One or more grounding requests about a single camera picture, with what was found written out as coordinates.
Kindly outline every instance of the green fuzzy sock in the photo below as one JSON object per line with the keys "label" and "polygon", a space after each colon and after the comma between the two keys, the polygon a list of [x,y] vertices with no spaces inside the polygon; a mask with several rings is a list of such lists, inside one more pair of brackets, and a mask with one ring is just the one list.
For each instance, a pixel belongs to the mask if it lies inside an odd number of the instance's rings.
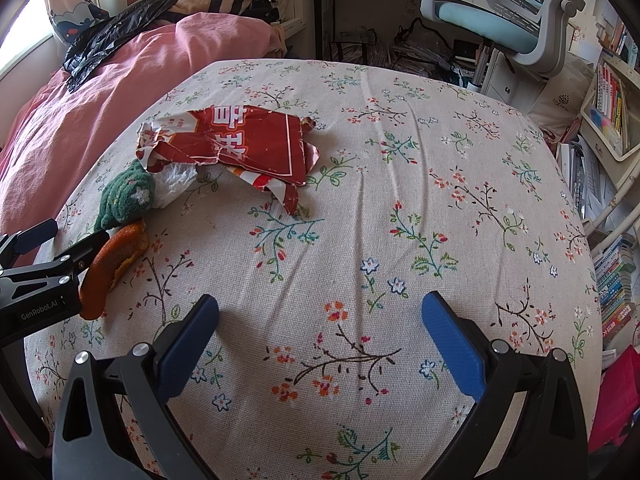
{"label": "green fuzzy sock", "polygon": [[156,181],[136,159],[102,190],[94,229],[112,229],[139,219],[154,201]]}

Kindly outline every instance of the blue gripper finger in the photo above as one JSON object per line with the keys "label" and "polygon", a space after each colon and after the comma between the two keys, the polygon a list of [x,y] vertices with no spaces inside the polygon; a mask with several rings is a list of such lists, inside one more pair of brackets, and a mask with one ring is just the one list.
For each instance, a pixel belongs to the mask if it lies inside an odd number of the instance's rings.
{"label": "blue gripper finger", "polygon": [[156,396],[165,404],[182,393],[218,326],[218,302],[203,294],[182,321],[171,323],[154,341]]}
{"label": "blue gripper finger", "polygon": [[47,240],[51,240],[58,232],[58,224],[53,218],[27,229],[17,235],[14,245],[16,254],[27,254],[40,247]]}
{"label": "blue gripper finger", "polygon": [[436,291],[422,300],[422,322],[438,347],[458,388],[476,402],[486,388],[486,361],[482,349],[476,348],[462,320]]}

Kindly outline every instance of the metal screw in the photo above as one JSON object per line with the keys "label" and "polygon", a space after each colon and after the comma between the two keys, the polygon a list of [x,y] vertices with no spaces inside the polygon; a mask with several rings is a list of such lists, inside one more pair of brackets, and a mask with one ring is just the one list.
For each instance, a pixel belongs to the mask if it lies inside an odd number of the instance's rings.
{"label": "metal screw", "polygon": [[133,347],[133,350],[131,350],[131,353],[136,357],[142,357],[143,355],[148,354],[148,352],[149,352],[149,345],[146,343],[138,343]]}
{"label": "metal screw", "polygon": [[76,355],[76,363],[81,365],[89,360],[89,352],[82,350],[78,355]]}
{"label": "metal screw", "polygon": [[551,355],[556,361],[562,362],[566,359],[566,352],[561,348],[554,348],[554,350],[551,352]]}
{"label": "metal screw", "polygon": [[494,352],[497,354],[506,354],[509,351],[509,344],[502,339],[496,339],[491,342],[491,348],[494,349]]}

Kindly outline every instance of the floral tablecloth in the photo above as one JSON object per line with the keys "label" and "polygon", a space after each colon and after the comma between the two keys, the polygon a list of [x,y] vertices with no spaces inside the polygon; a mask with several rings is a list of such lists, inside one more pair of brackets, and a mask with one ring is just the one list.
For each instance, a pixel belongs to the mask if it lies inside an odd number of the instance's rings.
{"label": "floral tablecloth", "polygon": [[[77,352],[124,354],[207,292],[221,322],[170,407],[222,480],[420,479],[472,406],[420,320],[423,296],[438,290],[489,339],[532,354],[562,347],[591,427],[600,314],[576,209],[530,121],[448,84],[314,60],[214,63],[111,145],[38,260],[91,231],[143,120],[242,103],[317,121],[307,140],[321,156],[298,214],[218,166],[150,211],[150,247],[106,314],[26,341],[50,426]],[[158,471],[120,405],[143,463]]]}

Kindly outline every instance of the pink bedding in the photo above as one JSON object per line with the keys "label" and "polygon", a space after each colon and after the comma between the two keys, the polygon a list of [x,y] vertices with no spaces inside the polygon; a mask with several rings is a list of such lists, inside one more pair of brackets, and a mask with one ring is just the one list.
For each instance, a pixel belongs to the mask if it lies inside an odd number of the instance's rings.
{"label": "pink bedding", "polygon": [[116,137],[186,78],[214,61],[276,57],[281,45],[260,20],[198,13],[129,41],[73,94],[59,70],[22,107],[2,150],[0,233],[55,218]]}

